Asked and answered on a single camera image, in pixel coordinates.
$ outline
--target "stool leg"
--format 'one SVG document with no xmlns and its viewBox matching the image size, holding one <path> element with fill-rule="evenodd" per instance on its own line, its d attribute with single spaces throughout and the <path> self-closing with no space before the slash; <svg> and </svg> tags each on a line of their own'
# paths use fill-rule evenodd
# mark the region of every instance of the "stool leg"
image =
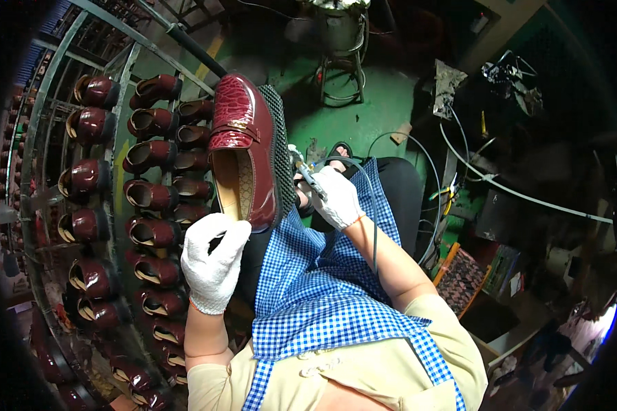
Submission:
<svg viewBox="0 0 617 411">
<path fill-rule="evenodd" d="M 354 53 L 354 63 L 356 64 L 356 82 L 359 86 L 359 97 L 361 98 L 361 103 L 363 103 L 363 69 L 361 68 L 361 58 L 358 51 Z"/>
<path fill-rule="evenodd" d="M 324 106 L 324 82 L 327 77 L 327 57 L 322 56 L 322 60 L 320 62 L 320 74 L 321 77 L 319 79 L 320 83 L 320 104 Z"/>
</svg>

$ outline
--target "woman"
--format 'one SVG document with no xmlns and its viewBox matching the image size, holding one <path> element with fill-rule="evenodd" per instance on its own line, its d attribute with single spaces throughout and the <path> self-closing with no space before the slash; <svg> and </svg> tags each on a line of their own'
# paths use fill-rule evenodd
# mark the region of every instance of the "woman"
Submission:
<svg viewBox="0 0 617 411">
<path fill-rule="evenodd" d="M 402 159 L 364 165 L 377 205 L 375 274 L 368 183 L 361 172 L 349 181 L 352 168 L 344 175 L 336 169 L 343 164 L 314 175 L 326 201 L 300 185 L 332 233 L 304 228 L 296 210 L 249 244 L 251 226 L 219 213 L 187 231 L 181 263 L 193 305 L 185 331 L 190 410 L 480 406 L 487 385 L 480 353 L 411 257 L 423 191 L 418 173 Z M 256 318 L 252 340 L 233 356 L 222 313 L 236 284 L 255 302 Z"/>
</svg>

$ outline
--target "metal pole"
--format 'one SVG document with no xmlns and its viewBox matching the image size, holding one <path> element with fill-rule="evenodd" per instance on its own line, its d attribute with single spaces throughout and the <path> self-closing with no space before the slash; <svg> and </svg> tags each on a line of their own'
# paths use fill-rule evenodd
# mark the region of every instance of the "metal pole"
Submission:
<svg viewBox="0 0 617 411">
<path fill-rule="evenodd" d="M 119 98 L 116 106 L 112 108 L 112 113 L 116 115 L 116 121 L 114 124 L 115 133 L 119 127 L 120 118 L 123 113 L 123 103 L 125 102 L 125 93 L 126 89 L 128 88 L 128 82 L 130 81 L 130 74 L 132 73 L 135 62 L 140 55 L 140 50 L 141 45 L 139 43 L 133 43 L 132 47 L 130 47 L 130 54 L 128 55 L 128 59 L 125 61 L 123 71 L 121 73 L 121 76 L 119 77 Z M 110 169 L 112 169 L 114 166 L 114 143 L 115 140 L 113 139 L 111 144 L 106 144 L 105 152 L 103 153 L 103 160 L 107 161 Z M 121 193 L 107 191 L 107 193 L 102 196 L 102 209 L 105 211 L 105 214 L 108 217 L 108 230 L 110 232 L 109 240 L 105 243 L 105 251 L 107 253 L 108 259 L 112 262 L 116 269 L 117 276 L 121 276 L 123 274 L 121 271 L 123 264 L 121 261 L 121 256 L 118 256 L 116 252 L 117 238 L 114 230 L 114 209 L 112 208 L 114 204 L 114 195 L 121 195 Z M 152 363 L 153 359 L 150 357 L 149 354 L 147 354 L 145 344 L 143 340 L 139 337 L 140 333 L 137 331 L 134 324 L 124 324 L 124 327 L 130 332 L 130 335 L 138 336 L 135 338 L 131 338 L 129 343 L 135 344 L 137 348 L 139 348 L 139 350 L 141 351 L 142 355 L 146 358 L 146 360 L 149 363 Z"/>
<path fill-rule="evenodd" d="M 29 183 L 32 176 L 32 156 L 35 140 L 37 139 L 37 128 L 39 126 L 41 110 L 43 109 L 43 105 L 46 102 L 46 97 L 50 88 L 50 84 L 52 83 L 52 78 L 55 76 L 55 73 L 57 72 L 62 58 L 64 57 L 64 52 L 71 44 L 73 37 L 77 33 L 78 29 L 80 29 L 80 26 L 86 18 L 87 12 L 80 12 L 73 24 L 71 24 L 71 27 L 69 27 L 68 31 L 64 35 L 64 38 L 62 39 L 57 52 L 53 54 L 52 58 L 50 59 L 48 69 L 46 71 L 46 74 L 44 74 L 43 79 L 41 80 L 41 86 L 39 87 L 36 100 L 32 107 L 30 126 L 28 129 L 29 137 L 25 140 L 25 151 L 23 154 L 23 169 L 21 173 L 22 178 L 20 184 L 20 221 L 23 228 L 23 254 L 25 254 L 25 265 L 27 267 L 27 274 L 29 277 L 30 285 L 32 286 L 32 294 L 34 295 L 34 299 L 37 301 L 37 305 L 41 309 L 41 313 L 46 320 L 48 328 L 52 332 L 52 337 L 59 345 L 64 357 L 69 361 L 71 368 L 75 372 L 75 375 L 83 383 L 83 385 L 92 392 L 92 397 L 96 398 L 95 395 L 97 395 L 97 393 L 93 388 L 93 384 L 88 379 L 86 374 L 82 371 L 82 366 L 75 358 L 75 355 L 69 344 L 67 344 L 66 339 L 63 339 L 61 337 L 65 335 L 65 332 L 62 329 L 62 326 L 59 325 L 53 309 L 50 306 L 50 302 L 48 301 L 48 297 L 46 296 L 43 279 L 41 277 L 41 273 L 45 271 L 45 268 L 35 255 L 35 245 L 37 244 L 37 235 L 35 228 L 36 216 L 34 210 L 31 207 L 29 196 Z"/>
<path fill-rule="evenodd" d="M 194 57 L 196 57 L 199 61 L 205 64 L 206 67 L 208 67 L 208 70 L 212 71 L 220 78 L 226 75 L 226 70 L 224 70 L 224 67 L 219 65 L 219 63 L 217 63 L 214 58 L 207 54 L 206 51 L 202 49 L 201 46 L 196 41 L 194 41 L 192 37 L 185 33 L 185 30 L 181 28 L 181 25 L 179 25 L 178 23 L 172 23 L 165 19 L 165 17 L 163 17 L 154 8 L 152 8 L 150 4 L 148 4 L 145 0 L 137 0 L 137 4 L 139 4 L 144 11 L 149 13 L 151 17 L 153 17 L 153 20 L 155 20 L 158 24 L 165 28 L 169 37 L 176 40 L 176 42 L 180 44 L 181 47 L 185 48 Z"/>
<path fill-rule="evenodd" d="M 174 17 L 176 17 L 176 20 L 178 20 L 179 23 L 181 23 L 182 25 L 184 25 L 185 27 L 189 27 L 189 24 L 183 19 L 183 17 L 181 17 L 180 14 L 178 14 L 176 12 L 176 10 L 174 10 L 169 3 L 167 3 L 165 0 L 160 0 L 160 4 L 162 4 L 162 6 L 167 9 L 170 13 L 172 13 L 172 15 Z M 181 9 L 180 12 L 183 12 L 183 4 L 181 4 Z"/>
<path fill-rule="evenodd" d="M 178 70 L 181 73 L 183 73 L 183 75 L 185 75 L 185 78 L 187 78 L 189 81 L 191 81 L 194 84 L 196 84 L 197 86 L 199 86 L 201 89 L 206 91 L 206 93 L 208 93 L 210 95 L 215 95 L 215 91 L 213 89 L 211 89 L 204 82 L 199 80 L 194 75 L 194 73 L 190 72 L 187 69 L 187 67 L 185 67 L 184 65 L 182 65 L 181 63 L 179 63 L 178 61 L 173 59 L 169 54 L 167 54 L 167 53 L 163 52 L 162 50 L 160 50 L 160 48 L 157 45 L 155 45 L 148 38 L 144 37 L 144 35 L 142 35 L 142 33 L 139 33 L 138 31 L 134 30 L 132 27 L 130 27 L 127 24 L 123 23 L 123 21 L 121 21 L 118 18 L 114 17 L 109 12 L 107 12 L 106 10 L 100 8 L 96 4 L 91 3 L 89 0 L 69 0 L 69 1 L 71 3 L 73 3 L 73 4 L 75 4 L 76 6 L 79 6 L 79 7 L 83 8 L 83 9 L 85 9 L 86 11 L 90 12 L 94 16 L 98 17 L 100 20 L 105 21 L 108 24 L 111 24 L 115 29 L 117 29 L 120 32 L 124 33 L 126 36 L 132 38 L 137 43 L 143 45 L 148 50 L 150 50 L 151 52 L 156 54 L 156 56 L 160 57 L 162 60 L 164 60 L 167 63 L 169 63 L 169 65 L 171 67 L 173 67 L 176 70 Z"/>
<path fill-rule="evenodd" d="M 32 43 L 36 44 L 36 45 L 40 45 L 41 47 L 45 47 L 45 48 L 47 48 L 49 50 L 57 51 L 57 46 L 54 45 L 54 44 L 50 44 L 47 41 L 43 41 L 43 40 L 40 40 L 40 39 L 32 39 Z M 86 65 L 88 65 L 90 67 L 93 67 L 94 69 L 97 69 L 97 70 L 100 70 L 100 71 L 105 70 L 105 67 L 101 66 L 100 64 L 96 63 L 95 61 L 91 61 L 89 59 L 86 59 L 85 57 L 79 56 L 79 55 L 77 55 L 75 53 L 72 53 L 71 51 L 67 50 L 65 55 L 67 57 L 70 57 L 70 58 L 76 60 L 76 61 L 80 61 L 81 63 L 86 64 Z"/>
</svg>

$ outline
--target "cotton work glove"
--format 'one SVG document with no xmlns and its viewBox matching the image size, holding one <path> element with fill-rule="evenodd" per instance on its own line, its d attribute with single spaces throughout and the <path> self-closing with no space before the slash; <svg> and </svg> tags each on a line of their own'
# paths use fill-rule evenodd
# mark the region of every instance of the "cotton work glove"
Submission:
<svg viewBox="0 0 617 411">
<path fill-rule="evenodd" d="M 222 233 L 222 242 L 208 255 L 210 242 Z M 208 214 L 187 229 L 181 267 L 191 289 L 189 300 L 199 311 L 217 315 L 226 309 L 250 234 L 249 222 L 222 213 Z"/>
<path fill-rule="evenodd" d="M 327 201 L 322 201 L 306 182 L 299 183 L 299 189 L 311 198 L 313 207 L 322 218 L 338 231 L 366 215 L 359 205 L 354 184 L 331 166 L 325 166 L 320 172 L 313 174 L 313 178 L 327 194 Z"/>
</svg>

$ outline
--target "checkered apron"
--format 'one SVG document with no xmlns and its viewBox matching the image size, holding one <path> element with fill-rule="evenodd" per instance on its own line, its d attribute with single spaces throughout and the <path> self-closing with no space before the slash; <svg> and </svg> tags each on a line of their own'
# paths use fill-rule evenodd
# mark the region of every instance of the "checkered apron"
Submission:
<svg viewBox="0 0 617 411">
<path fill-rule="evenodd" d="M 368 161 L 379 227 L 400 244 L 400 236 L 377 173 Z M 361 208 L 373 218 L 368 183 L 361 172 L 351 179 Z M 431 320 L 409 317 L 389 306 L 390 299 L 347 237 L 307 229 L 293 209 L 271 234 L 256 290 L 254 358 L 258 360 L 243 410 L 257 410 L 275 361 L 310 350 L 406 338 L 411 341 L 433 384 L 452 374 L 426 327 Z M 457 384 L 458 411 L 465 411 Z"/>
</svg>

